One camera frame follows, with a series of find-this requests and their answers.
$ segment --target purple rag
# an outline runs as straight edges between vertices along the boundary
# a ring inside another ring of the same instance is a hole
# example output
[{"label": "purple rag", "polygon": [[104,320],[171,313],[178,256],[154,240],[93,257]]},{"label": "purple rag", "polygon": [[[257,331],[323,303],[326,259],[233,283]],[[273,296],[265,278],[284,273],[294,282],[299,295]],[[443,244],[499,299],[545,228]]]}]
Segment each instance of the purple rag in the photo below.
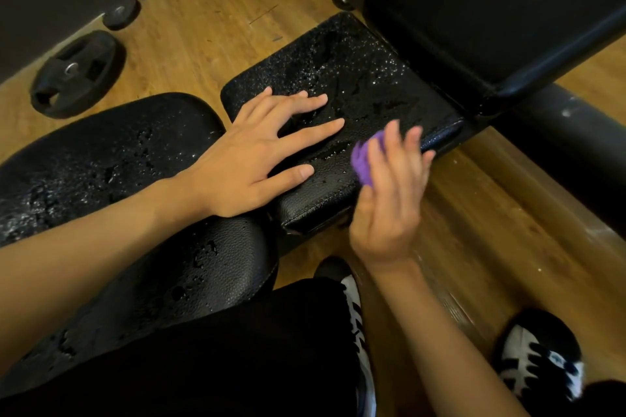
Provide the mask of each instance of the purple rag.
[{"label": "purple rag", "polygon": [[[377,138],[380,143],[380,148],[383,152],[385,152],[384,145],[384,131],[379,130],[370,138]],[[354,150],[352,151],[352,155],[350,156],[350,163],[352,164],[352,169],[356,173],[356,176],[361,182],[361,185],[369,185],[372,184],[372,176],[369,173],[369,160],[367,158],[367,142],[361,144],[357,142],[354,146]]]}]

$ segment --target black leather pad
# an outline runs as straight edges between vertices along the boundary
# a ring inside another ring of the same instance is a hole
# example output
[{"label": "black leather pad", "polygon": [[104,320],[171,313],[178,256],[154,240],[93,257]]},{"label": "black leather pad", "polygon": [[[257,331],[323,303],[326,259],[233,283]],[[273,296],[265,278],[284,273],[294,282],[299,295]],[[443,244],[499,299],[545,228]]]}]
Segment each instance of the black leather pad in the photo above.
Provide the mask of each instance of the black leather pad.
[{"label": "black leather pad", "polygon": [[[0,246],[175,175],[223,132],[205,102],[169,93],[98,113],[37,140],[0,166]],[[214,217],[171,237],[13,366],[0,380],[0,396],[157,328],[251,298],[277,266],[266,225],[259,212]]]},{"label": "black leather pad", "polygon": [[485,115],[626,30],[626,0],[365,0],[364,13],[424,79]]},{"label": "black leather pad", "polygon": [[289,95],[326,93],[323,108],[294,117],[282,134],[338,117],[344,128],[287,159],[281,168],[311,163],[315,175],[279,197],[272,214],[288,232],[308,234],[354,204],[359,184],[350,153],[392,119],[401,128],[425,129],[423,147],[444,152],[457,145],[471,123],[411,72],[387,46],[349,13],[340,13],[228,82],[222,103],[231,119],[267,86]]}]

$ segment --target sneaker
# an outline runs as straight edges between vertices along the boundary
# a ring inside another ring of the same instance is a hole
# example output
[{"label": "sneaker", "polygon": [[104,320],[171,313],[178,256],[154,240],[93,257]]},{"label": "sneaker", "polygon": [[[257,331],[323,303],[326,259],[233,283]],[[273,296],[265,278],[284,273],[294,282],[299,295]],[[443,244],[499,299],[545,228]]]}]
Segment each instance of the sneaker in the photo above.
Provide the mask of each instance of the sneaker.
[{"label": "sneaker", "polygon": [[360,372],[356,388],[357,416],[374,417],[376,415],[376,394],[374,392],[374,376],[369,364],[369,357],[365,346],[363,329],[363,315],[361,313],[361,297],[356,287],[356,280],[352,269],[347,262],[339,257],[326,257],[315,271],[315,278],[325,277],[340,282],[344,287],[344,294],[350,310],[352,334],[359,358]]},{"label": "sneaker", "polygon": [[528,309],[513,318],[493,366],[533,417],[571,407],[582,394],[583,363],[576,337],[551,313]]}]

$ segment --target wooden floor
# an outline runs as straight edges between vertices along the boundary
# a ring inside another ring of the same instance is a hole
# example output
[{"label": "wooden floor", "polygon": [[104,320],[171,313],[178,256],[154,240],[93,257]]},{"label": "wooden floor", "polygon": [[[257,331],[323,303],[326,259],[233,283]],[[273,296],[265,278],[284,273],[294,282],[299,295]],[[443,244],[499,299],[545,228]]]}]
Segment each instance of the wooden floor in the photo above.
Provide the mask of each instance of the wooden floor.
[{"label": "wooden floor", "polygon": [[[224,84],[336,11],[330,0],[145,0],[137,21],[116,34],[128,50],[124,72],[83,116],[183,91],[206,100],[229,125],[219,100]],[[94,28],[101,28],[99,20],[81,33]],[[0,85],[0,161],[71,122],[43,117],[29,105],[27,89],[43,59]],[[625,70],[622,39],[559,82],[626,124]],[[538,306],[574,330],[588,382],[626,381],[624,241],[496,131],[436,162],[423,216],[416,260],[479,349],[488,353],[509,318]],[[345,230],[326,230],[281,258],[277,286],[310,277],[329,254],[343,255],[357,270],[380,415],[423,413],[403,336],[354,259]]]}]

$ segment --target forearm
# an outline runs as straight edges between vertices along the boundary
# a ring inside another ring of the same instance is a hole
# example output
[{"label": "forearm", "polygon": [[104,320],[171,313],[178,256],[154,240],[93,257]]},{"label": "forearm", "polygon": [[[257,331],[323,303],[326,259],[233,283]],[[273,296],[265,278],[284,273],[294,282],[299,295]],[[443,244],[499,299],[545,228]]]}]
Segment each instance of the forearm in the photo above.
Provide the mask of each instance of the forearm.
[{"label": "forearm", "polygon": [[434,297],[417,263],[390,264],[372,275],[404,330],[439,417],[527,416]]},{"label": "forearm", "polygon": [[0,374],[115,275],[199,220],[175,180],[0,249]]}]

